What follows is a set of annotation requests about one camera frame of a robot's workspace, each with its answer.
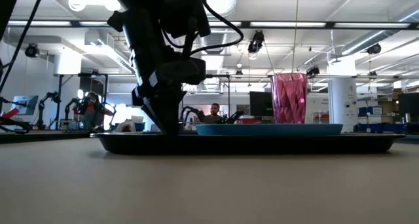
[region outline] hanging wire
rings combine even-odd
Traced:
[[[269,59],[269,63],[270,63],[270,68],[272,69],[272,72],[273,72],[273,73],[274,73],[274,75],[275,75],[274,66],[272,65],[272,61],[270,61],[269,51],[268,51],[268,47],[267,47],[267,45],[266,45],[266,42],[265,42],[265,41],[263,41],[263,44],[264,44],[264,47],[265,47],[265,49],[266,49],[266,53],[268,54],[268,59]]]
[[[369,68],[369,69],[368,69],[368,72],[369,72],[369,73],[368,73],[368,75],[370,75],[370,76],[371,76],[371,62],[372,62],[372,61],[371,61],[371,55],[369,54],[368,56],[369,56],[369,66],[368,66],[368,68]],[[372,93],[372,92],[371,92],[371,78],[370,78],[370,79],[368,79],[368,93]]]
[[[297,21],[299,19],[299,0],[297,0],[297,8],[295,11],[295,31],[294,31],[294,47],[293,47],[293,65],[291,66],[291,72],[294,72],[294,61],[295,61],[295,45],[297,42]]]
[[[250,53],[247,53],[247,64],[249,66],[249,84],[248,84],[248,86],[251,86],[250,85]]]

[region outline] desk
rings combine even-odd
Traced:
[[[2,223],[419,223],[419,146],[384,155],[125,157],[0,145]]]

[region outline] fluorescent light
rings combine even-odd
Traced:
[[[131,92],[108,92],[107,94],[131,94]]]
[[[135,74],[108,74],[109,77],[136,77]]]
[[[101,27],[108,27],[109,25],[107,22],[97,22],[97,21],[82,21],[80,22],[82,26],[101,26]]]
[[[336,23],[335,28],[407,28],[410,24]]]
[[[9,26],[26,26],[27,21],[9,21]],[[71,26],[68,21],[32,21],[31,26]]]
[[[233,30],[218,30],[218,29],[212,29],[211,33],[236,33],[236,31]]]
[[[242,25],[241,22],[231,22],[234,26],[240,27]],[[228,27],[227,24],[218,21],[209,21],[210,27]]]
[[[251,27],[272,27],[272,28],[323,28],[325,22],[250,22]]]

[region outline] man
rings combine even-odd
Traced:
[[[221,116],[218,115],[220,112],[220,105],[218,103],[213,103],[211,105],[211,115],[206,115],[204,118],[204,123],[206,124],[215,124],[218,120],[222,119]]]
[[[103,108],[104,111],[102,111],[102,108],[96,108],[97,106],[99,106],[100,102],[99,102],[99,96],[96,95],[95,93],[90,92],[87,95],[87,98],[88,98],[88,105],[83,115],[84,116],[84,129],[92,130],[95,126],[100,126],[102,124],[103,118],[105,117],[105,115],[112,116],[113,113],[106,108]]]

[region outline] white wall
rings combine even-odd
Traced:
[[[15,48],[4,42],[0,42],[0,57],[3,64],[9,63]],[[14,96],[39,96],[43,98],[47,92],[58,91],[58,77],[53,76],[54,64],[42,58],[31,59],[25,56],[24,51],[20,51],[13,65],[10,75],[6,81],[2,97],[7,100],[13,100]],[[62,103],[60,107],[60,118],[64,118],[64,107],[71,98],[77,96],[80,80],[73,77],[62,88]],[[3,104],[3,111],[9,111],[11,104]],[[19,116],[24,121],[34,122],[37,120],[36,108],[35,114],[30,116]],[[56,104],[47,100],[43,120],[49,124],[50,119],[56,115]]]

